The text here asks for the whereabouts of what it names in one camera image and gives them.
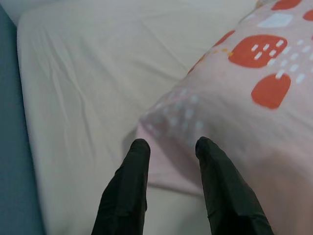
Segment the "white bed mattress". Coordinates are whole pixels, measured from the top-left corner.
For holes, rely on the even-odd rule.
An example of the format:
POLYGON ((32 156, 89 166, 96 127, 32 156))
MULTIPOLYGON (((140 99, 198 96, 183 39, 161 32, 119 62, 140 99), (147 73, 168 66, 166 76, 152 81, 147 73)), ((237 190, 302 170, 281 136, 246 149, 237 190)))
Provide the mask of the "white bed mattress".
POLYGON ((18 56, 47 235, 89 235, 139 118, 258 0, 67 0, 25 12, 18 56))

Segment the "pink pillow with red spots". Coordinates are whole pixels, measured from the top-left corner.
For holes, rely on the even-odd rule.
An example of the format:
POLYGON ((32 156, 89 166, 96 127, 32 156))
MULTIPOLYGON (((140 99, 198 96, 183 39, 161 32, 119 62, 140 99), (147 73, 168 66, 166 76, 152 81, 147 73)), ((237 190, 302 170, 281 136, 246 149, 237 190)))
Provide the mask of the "pink pillow with red spots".
POLYGON ((275 235, 313 235, 313 0, 272 0, 142 116, 148 182, 202 193, 207 137, 254 190, 275 235))

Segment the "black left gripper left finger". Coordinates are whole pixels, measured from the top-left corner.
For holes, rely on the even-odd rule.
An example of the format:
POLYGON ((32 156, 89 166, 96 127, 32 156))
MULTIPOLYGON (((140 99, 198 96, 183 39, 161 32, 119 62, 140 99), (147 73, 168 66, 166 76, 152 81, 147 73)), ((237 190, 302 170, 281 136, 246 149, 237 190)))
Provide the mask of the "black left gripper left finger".
POLYGON ((91 235, 143 235, 150 147, 136 139, 102 193, 91 235))

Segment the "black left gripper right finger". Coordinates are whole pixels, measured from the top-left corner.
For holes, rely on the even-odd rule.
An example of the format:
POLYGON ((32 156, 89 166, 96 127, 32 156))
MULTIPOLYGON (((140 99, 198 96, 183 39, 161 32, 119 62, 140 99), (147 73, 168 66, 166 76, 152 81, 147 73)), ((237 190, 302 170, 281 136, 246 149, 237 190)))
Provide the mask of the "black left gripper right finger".
POLYGON ((272 235, 272 228, 251 187, 212 140, 195 146, 212 235, 272 235))

